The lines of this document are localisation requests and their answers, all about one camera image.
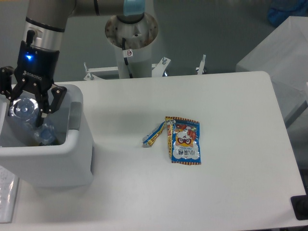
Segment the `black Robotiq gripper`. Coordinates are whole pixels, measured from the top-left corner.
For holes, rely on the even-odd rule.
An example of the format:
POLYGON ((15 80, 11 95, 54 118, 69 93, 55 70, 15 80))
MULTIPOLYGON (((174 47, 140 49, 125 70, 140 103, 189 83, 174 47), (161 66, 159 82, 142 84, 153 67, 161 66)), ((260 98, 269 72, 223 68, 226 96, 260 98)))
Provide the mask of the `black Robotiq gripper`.
POLYGON ((53 75, 59 58, 59 51, 41 49, 33 45, 21 42, 17 67, 0 68, 0 93, 9 101, 9 107, 13 106, 23 91, 35 95, 38 103, 38 116, 35 126, 42 126, 44 118, 60 109, 67 93, 67 88, 54 84, 53 75), (15 75, 17 84, 12 88, 12 75, 15 75), (53 100, 49 104, 48 91, 51 88, 53 100))

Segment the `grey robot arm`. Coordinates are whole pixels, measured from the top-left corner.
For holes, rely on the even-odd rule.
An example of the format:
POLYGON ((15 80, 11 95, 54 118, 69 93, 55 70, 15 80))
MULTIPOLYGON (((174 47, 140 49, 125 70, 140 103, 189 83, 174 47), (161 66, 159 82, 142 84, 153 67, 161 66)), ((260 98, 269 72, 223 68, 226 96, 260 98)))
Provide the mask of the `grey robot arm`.
POLYGON ((38 103, 36 127, 59 110, 67 89, 54 83, 53 76, 67 20, 73 16, 116 15, 126 24, 140 21, 143 0, 31 0, 17 67, 0 69, 0 93, 13 102, 23 92, 38 103))

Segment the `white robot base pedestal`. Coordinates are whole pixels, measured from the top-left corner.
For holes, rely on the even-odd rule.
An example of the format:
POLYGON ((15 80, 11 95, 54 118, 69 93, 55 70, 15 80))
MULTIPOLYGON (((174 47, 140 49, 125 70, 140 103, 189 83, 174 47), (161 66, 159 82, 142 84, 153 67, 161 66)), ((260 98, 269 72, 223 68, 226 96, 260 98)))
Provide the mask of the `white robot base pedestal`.
POLYGON ((152 15, 111 16, 105 35, 115 50, 120 79, 152 76, 152 45, 158 35, 152 15))

